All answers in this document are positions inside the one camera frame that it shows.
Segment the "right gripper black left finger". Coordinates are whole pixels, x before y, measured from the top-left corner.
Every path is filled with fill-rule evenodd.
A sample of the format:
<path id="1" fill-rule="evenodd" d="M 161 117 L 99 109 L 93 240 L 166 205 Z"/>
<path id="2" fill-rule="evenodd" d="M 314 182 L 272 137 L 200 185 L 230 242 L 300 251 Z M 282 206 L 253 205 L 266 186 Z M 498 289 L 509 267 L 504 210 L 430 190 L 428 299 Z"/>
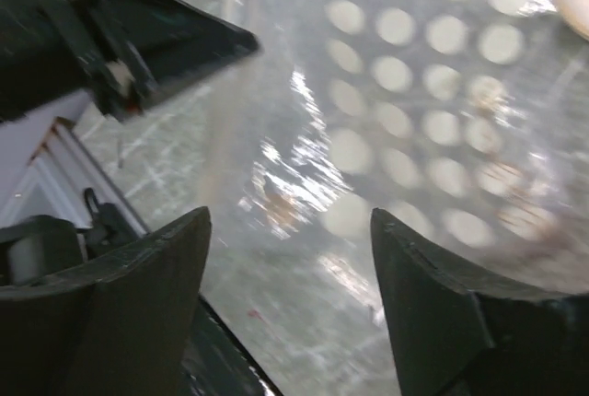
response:
<path id="1" fill-rule="evenodd" d="M 173 395 L 212 224 L 196 208 L 142 239 L 1 291 L 5 395 Z"/>

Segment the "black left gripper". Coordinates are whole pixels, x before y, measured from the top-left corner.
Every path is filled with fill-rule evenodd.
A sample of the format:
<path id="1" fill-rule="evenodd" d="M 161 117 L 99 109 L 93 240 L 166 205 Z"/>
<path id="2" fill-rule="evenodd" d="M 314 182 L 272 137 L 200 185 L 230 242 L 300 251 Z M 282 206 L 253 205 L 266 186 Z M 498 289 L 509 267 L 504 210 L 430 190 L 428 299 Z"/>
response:
<path id="1" fill-rule="evenodd" d="M 79 88 L 107 115 L 136 112 L 258 50 L 181 0 L 1 0 L 1 120 Z"/>

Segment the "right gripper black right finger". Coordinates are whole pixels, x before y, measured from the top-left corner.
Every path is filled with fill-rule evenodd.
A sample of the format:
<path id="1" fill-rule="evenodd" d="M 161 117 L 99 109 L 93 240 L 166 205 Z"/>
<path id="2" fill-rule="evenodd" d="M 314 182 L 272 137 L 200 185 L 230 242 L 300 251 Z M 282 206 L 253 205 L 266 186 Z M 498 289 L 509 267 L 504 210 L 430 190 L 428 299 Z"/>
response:
<path id="1" fill-rule="evenodd" d="M 496 274 L 380 208 L 370 230 L 402 394 L 587 393 L 587 295 Z"/>

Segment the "clear dotted zip top bag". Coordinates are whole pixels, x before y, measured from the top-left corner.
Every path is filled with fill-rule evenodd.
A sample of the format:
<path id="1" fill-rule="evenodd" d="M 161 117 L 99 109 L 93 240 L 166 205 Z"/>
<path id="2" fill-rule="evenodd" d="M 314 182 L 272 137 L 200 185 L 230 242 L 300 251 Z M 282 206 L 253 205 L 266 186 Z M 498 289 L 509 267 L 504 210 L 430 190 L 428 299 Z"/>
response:
<path id="1" fill-rule="evenodd" d="M 369 216 L 529 284 L 588 287 L 588 45 L 556 0 L 227 0 L 204 186 L 230 250 L 367 257 Z"/>

